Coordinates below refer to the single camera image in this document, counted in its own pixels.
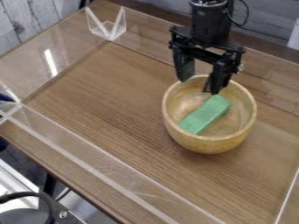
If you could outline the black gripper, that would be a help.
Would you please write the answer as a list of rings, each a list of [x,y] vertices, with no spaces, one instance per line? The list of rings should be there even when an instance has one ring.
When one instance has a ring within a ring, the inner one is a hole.
[[[235,0],[191,0],[191,25],[173,25],[169,49],[176,77],[185,82],[195,75],[195,60],[212,65],[203,92],[216,95],[239,72],[244,47],[229,41]]]

